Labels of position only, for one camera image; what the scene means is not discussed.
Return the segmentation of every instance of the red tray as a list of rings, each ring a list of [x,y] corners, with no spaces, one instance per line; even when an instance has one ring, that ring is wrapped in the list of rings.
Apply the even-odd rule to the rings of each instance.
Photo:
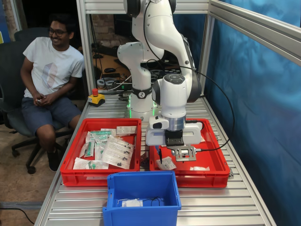
[[[218,148],[219,144],[215,138],[211,125],[207,119],[198,119],[204,123],[201,131],[205,142],[193,145],[201,149]],[[230,169],[222,154],[221,149],[215,151],[204,151],[196,154],[196,161],[175,161],[175,157],[171,154],[171,150],[166,147],[160,147],[162,158],[170,156],[176,165],[175,176],[178,187],[226,187]],[[156,164],[156,160],[160,159],[155,146],[150,147],[150,170],[160,170]],[[192,171],[190,167],[208,167],[209,171]]]
[[[123,169],[113,165],[109,165],[109,169],[73,169],[74,160],[79,156],[88,131],[100,130],[101,128],[116,129],[117,126],[137,127],[137,134],[123,137],[125,141],[131,144],[136,142],[130,169]],[[107,186],[107,176],[110,174],[140,170],[140,152],[140,119],[84,119],[61,166],[63,183],[65,186]]]

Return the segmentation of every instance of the blue bin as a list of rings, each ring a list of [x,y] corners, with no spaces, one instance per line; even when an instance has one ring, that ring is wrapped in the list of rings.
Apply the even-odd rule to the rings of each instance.
[[[122,207],[122,199],[143,200],[142,207]],[[181,201],[173,171],[124,172],[108,176],[105,226],[176,226]]]

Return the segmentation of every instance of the black chair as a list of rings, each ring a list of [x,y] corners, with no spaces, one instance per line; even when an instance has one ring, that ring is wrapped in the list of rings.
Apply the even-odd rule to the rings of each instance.
[[[0,44],[0,91],[2,92],[0,110],[3,114],[5,126],[16,130],[12,133],[18,132],[23,136],[30,137],[29,140],[12,146],[12,154],[14,157],[20,155],[16,150],[17,148],[36,144],[26,163],[27,172],[29,174],[34,174],[36,169],[34,166],[31,166],[31,163],[41,149],[41,146],[39,144],[39,139],[33,137],[28,130],[21,111],[25,86],[21,79],[20,70],[25,59],[23,52],[27,46],[28,42],[19,41]],[[64,127],[58,121],[54,121],[54,125],[56,130]],[[58,132],[56,133],[56,137],[63,137],[72,133],[73,131]],[[65,151],[65,148],[59,144],[56,143],[55,146],[61,152]]]
[[[48,28],[46,27],[28,28],[16,32],[14,36],[16,41],[26,41],[27,43],[32,42],[37,37],[49,37]]]

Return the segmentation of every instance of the blue curtain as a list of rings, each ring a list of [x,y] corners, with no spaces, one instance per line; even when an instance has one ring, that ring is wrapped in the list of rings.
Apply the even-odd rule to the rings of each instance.
[[[205,14],[174,14],[174,25],[187,38],[196,68],[202,50],[205,18]]]
[[[300,0],[225,2],[300,26]],[[193,15],[177,16],[186,24],[194,21]],[[198,27],[193,30],[198,38],[191,46],[203,35]],[[181,32],[189,36],[190,31]],[[207,74],[231,100],[237,122],[231,142],[277,225],[301,226],[301,67],[215,21]],[[226,98],[210,81],[206,94],[229,135]]]

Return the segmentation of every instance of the man's hand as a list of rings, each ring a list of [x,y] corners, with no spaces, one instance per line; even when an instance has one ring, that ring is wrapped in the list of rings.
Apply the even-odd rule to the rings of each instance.
[[[43,99],[45,99],[45,96],[43,94],[40,94],[39,92],[35,92],[32,98],[33,98],[34,105],[41,106],[41,102]]]
[[[56,92],[48,94],[45,96],[45,98],[42,99],[42,101],[40,102],[40,104],[42,106],[47,106],[47,105],[51,105],[56,99],[58,99],[58,94]]]

